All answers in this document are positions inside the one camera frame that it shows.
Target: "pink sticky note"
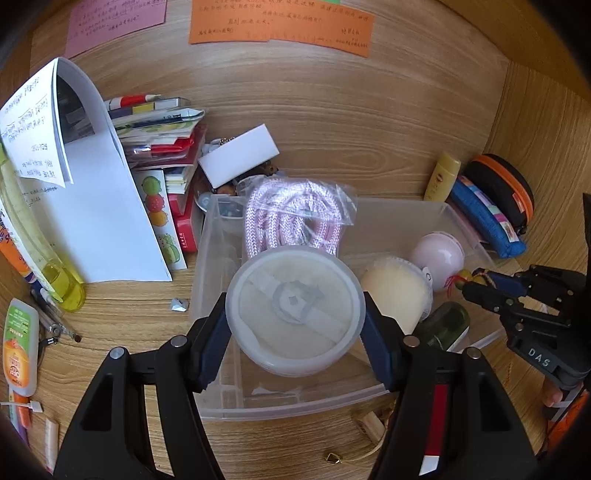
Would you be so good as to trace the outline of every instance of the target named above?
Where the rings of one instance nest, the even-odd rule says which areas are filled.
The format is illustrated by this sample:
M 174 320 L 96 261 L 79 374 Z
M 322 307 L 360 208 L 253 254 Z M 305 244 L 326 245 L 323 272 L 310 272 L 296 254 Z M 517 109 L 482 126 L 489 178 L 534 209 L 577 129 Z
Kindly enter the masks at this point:
M 64 56 L 164 22 L 166 0 L 82 0 L 70 15 Z

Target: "plastic bag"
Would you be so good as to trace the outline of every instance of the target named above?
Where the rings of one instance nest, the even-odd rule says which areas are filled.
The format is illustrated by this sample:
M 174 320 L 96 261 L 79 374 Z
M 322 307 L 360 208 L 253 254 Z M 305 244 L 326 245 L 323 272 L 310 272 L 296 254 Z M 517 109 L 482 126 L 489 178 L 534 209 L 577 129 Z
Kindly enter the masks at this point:
M 280 176 L 249 177 L 244 218 L 248 258 L 281 245 L 308 245 L 336 255 L 343 228 L 353 225 L 357 198 L 349 186 Z

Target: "wood grain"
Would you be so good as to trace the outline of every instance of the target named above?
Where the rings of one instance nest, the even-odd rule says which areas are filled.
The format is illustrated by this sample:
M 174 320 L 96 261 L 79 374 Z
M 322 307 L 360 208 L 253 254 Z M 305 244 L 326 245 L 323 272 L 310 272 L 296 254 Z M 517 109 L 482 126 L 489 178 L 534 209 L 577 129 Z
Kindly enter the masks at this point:
M 277 164 L 290 173 L 345 181 L 373 196 L 419 196 L 440 151 L 462 160 L 482 151 L 507 60 L 477 29 L 436 1 L 347 4 L 376 15 L 369 59 L 279 41 L 190 46 L 190 2 L 169 0 L 164 25 L 114 40 L 75 61 L 106 98 L 160 92 L 208 107 L 212 136 L 235 135 L 266 122 L 282 152 Z M 70 8 L 34 32 L 32 72 L 63 52 Z M 144 351 L 186 332 L 186 316 L 171 312 L 168 304 L 172 297 L 189 297 L 194 258 L 189 265 L 174 274 L 172 283 L 87 287 L 84 308 L 68 315 L 83 341 L 65 339 L 47 351 L 35 395 L 61 424 L 60 438 L 110 348 Z M 497 342 L 486 354 L 504 380 L 512 353 Z M 538 448 L 544 428 L 535 400 L 540 378 L 526 364 L 522 367 L 527 380 L 513 373 L 508 384 Z M 147 397 L 154 456 L 170 471 L 153 389 Z M 389 402 L 381 397 L 294 419 L 214 422 L 206 430 L 228 479 L 362 479 L 369 465 L 328 465 L 323 455 L 329 449 L 344 455 L 369 449 L 350 415 Z M 40 459 L 43 428 L 43 418 L 35 417 L 30 438 Z
M 519 263 L 585 272 L 582 193 L 591 192 L 591 105 L 512 63 L 486 150 L 511 162 L 534 192 L 528 249 Z
M 0 105 L 4 105 L 17 89 L 29 78 L 32 35 L 26 35 L 16 46 L 6 65 L 0 72 Z M 14 298 L 28 298 L 28 284 L 12 268 L 4 255 L 0 254 L 0 318 L 4 319 L 8 304 Z M 0 320 L 0 336 L 4 335 L 4 321 Z M 7 397 L 4 375 L 0 375 L 0 399 Z
M 190 1 L 163 25 L 77 56 L 104 98 L 181 95 L 212 136 L 266 123 L 291 174 L 362 194 L 421 196 L 443 150 L 468 160 L 488 138 L 506 59 L 433 0 L 355 0 L 376 15 L 370 58 L 292 42 L 189 45 Z M 31 71 L 63 52 L 68 9 L 34 33 Z
M 507 58 L 557 80 L 591 101 L 570 52 L 528 0 L 441 0 L 476 26 Z

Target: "small metal piece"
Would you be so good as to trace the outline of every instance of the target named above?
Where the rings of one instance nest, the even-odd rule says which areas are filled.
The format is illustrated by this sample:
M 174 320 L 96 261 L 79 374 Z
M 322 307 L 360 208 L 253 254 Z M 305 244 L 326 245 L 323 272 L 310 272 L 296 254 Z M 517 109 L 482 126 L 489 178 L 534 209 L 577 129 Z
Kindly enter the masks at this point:
M 116 346 L 109 352 L 109 356 L 115 360 L 121 358 L 125 353 L 125 349 L 122 346 Z
M 475 346 L 469 346 L 466 348 L 466 355 L 473 360 L 478 360 L 482 356 L 482 352 Z
M 232 137 L 232 138 L 220 138 L 220 143 L 218 144 L 220 147 L 228 142 L 231 142 L 232 140 L 234 140 L 236 137 Z
M 186 312 L 189 308 L 189 301 L 186 299 L 172 299 L 170 300 L 170 309 L 173 312 Z
M 39 342 L 39 346 L 37 347 L 37 366 L 41 365 L 45 349 L 50 345 L 55 345 L 58 341 L 59 338 L 57 337 L 49 337 Z
M 187 343 L 187 337 L 184 335 L 177 335 L 170 339 L 170 344 L 176 348 L 183 346 L 185 343 Z
M 51 329 L 49 330 L 49 334 L 53 337 L 53 338 L 59 338 L 61 335 L 61 327 L 54 323 L 53 325 L 51 325 Z
M 402 341 L 404 342 L 404 345 L 412 347 L 412 348 L 419 346 L 421 344 L 421 340 L 419 340 L 414 335 L 407 335 L 406 337 L 404 337 L 402 339 Z
M 325 460 L 326 460 L 328 463 L 332 463 L 333 465 L 335 465 L 335 464 L 337 464 L 337 463 L 340 463 L 340 456 L 338 456 L 336 453 L 332 453 L 332 452 L 330 452 L 330 453 L 329 453 L 329 454 L 326 456 Z

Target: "transparent plastic box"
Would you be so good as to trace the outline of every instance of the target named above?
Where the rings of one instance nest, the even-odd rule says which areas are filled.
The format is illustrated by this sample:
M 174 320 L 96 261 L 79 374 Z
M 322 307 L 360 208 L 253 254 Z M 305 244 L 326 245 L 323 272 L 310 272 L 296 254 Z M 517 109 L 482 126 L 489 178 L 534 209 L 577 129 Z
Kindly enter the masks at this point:
M 191 324 L 209 315 L 242 265 L 245 204 L 243 197 L 212 196 L 195 266 Z M 458 239 L 469 270 L 493 267 L 469 226 L 449 205 L 418 200 L 361 197 L 355 224 L 346 227 L 338 256 L 359 277 L 383 255 L 408 258 L 418 240 L 433 231 Z M 437 293 L 432 311 L 446 300 L 445 293 Z M 469 345 L 481 348 L 499 336 L 502 327 L 496 315 L 464 301 L 459 293 L 453 300 L 470 313 L 470 329 L 458 351 Z M 252 362 L 231 339 L 216 379 L 195 398 L 204 419 L 263 420 L 317 413 L 385 393 L 371 367 L 353 355 L 309 377 L 279 377 Z

